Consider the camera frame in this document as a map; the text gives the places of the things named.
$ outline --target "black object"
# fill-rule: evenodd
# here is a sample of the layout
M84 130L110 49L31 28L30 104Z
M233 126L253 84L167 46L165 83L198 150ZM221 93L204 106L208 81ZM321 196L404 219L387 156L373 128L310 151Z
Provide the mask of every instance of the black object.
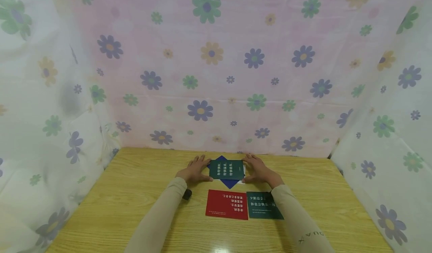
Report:
M191 198L191 196L192 196L192 191L190 189L187 189L185 191L185 193L183 194L183 199L189 200Z

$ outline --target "person's left hand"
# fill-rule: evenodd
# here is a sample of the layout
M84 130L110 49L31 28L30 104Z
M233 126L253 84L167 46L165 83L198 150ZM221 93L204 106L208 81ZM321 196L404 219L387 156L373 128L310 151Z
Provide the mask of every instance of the person's left hand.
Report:
M210 164L211 159L204 160L205 155L196 156L191 160L187 167L177 172L176 177L183 178L187 184L194 182L213 182L213 178L206 176L201 172Z

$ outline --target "table surface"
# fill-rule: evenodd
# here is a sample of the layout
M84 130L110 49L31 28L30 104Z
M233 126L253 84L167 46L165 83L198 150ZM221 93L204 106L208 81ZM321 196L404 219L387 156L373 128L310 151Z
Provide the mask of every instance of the table surface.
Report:
M202 152L122 148L47 252L123 252L168 182L197 154ZM216 159L221 153L206 152L206 155ZM222 155L227 159L243 157ZM281 174L336 252L392 252L331 160L260 157ZM179 205L162 252L296 251L281 220L205 216L208 190L230 191L222 182L201 183L190 189L193 195ZM264 184L237 184L231 189L269 190Z

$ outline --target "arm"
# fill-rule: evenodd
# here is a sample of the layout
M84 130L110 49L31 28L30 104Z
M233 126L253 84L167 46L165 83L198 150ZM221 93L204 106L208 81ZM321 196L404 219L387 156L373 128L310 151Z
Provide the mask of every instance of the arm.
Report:
M204 157L204 155L201 158L195 157L189 162L187 168L177 172L175 178L139 223L124 253L153 253L162 250L174 214L188 188L187 183L213 181L211 177L201 174L201 171L210 163L210 159L204 160Z
M285 219L285 227L297 245L298 252L334 253L329 240L284 184L281 176L267 168L255 155L247 154L243 161L253 169L253 174L245 177L244 182L267 182L272 188L273 199Z

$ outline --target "beige long sleeve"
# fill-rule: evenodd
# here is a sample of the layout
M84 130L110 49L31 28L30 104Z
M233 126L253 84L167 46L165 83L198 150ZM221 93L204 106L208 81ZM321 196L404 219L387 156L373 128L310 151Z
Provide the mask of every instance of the beige long sleeve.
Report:
M174 214L187 188L185 180L179 177L168 184L139 223L124 253L156 253L162 250Z
M271 191L285 226L299 253L334 253L332 246L315 221L304 210L287 185Z

